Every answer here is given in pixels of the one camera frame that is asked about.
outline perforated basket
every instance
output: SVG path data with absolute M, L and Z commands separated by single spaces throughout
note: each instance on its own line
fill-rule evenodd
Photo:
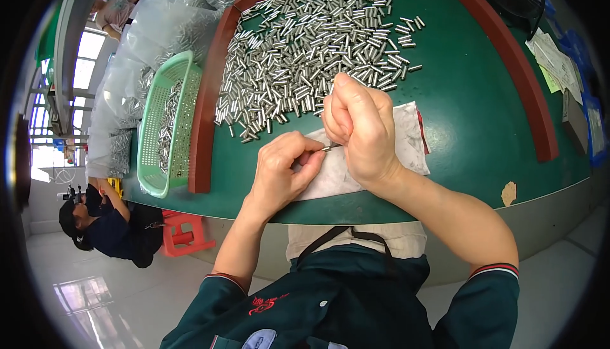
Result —
M 183 80 L 172 132 L 167 175 L 159 168 L 159 131 L 165 102 L 172 86 Z M 150 195 L 164 198 L 170 188 L 188 182 L 188 152 L 194 105 L 201 82 L 201 68 L 193 63 L 193 52 L 184 51 L 167 60 L 152 79 L 146 99 L 138 141 L 138 181 Z

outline red embroidered logo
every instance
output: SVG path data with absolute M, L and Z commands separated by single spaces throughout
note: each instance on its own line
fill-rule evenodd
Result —
M 289 295 L 289 293 L 286 293 L 285 295 L 281 295 L 279 298 L 284 298 L 288 295 Z M 248 315 L 251 316 L 253 313 L 261 313 L 262 311 L 266 311 L 267 309 L 270 309 L 272 306 L 275 305 L 275 301 L 277 299 L 278 299 L 277 297 L 273 297 L 271 299 L 263 300 L 262 298 L 255 296 L 254 300 L 252 300 L 252 305 L 255 306 L 256 308 L 251 309 L 248 312 Z

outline left hand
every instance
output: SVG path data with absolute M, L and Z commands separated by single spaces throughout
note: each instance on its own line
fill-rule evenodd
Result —
M 324 144 L 300 132 L 284 133 L 259 150 L 256 175 L 243 209 L 267 222 L 294 200 L 320 172 Z M 291 169 L 295 159 L 302 165 Z

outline pink shirt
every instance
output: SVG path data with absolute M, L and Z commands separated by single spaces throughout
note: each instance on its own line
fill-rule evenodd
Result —
M 135 5 L 128 0 L 107 0 L 106 6 L 98 11 L 95 23 L 100 29 L 111 25 L 116 31 L 121 32 L 134 7 Z

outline stool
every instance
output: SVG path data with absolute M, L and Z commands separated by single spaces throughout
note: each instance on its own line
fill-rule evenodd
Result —
M 216 247 L 216 240 L 206 242 L 202 225 L 203 216 L 163 210 L 163 218 L 165 225 L 163 226 L 163 246 L 161 248 L 165 255 L 176 257 Z M 193 231 L 183 232 L 184 223 L 190 223 Z

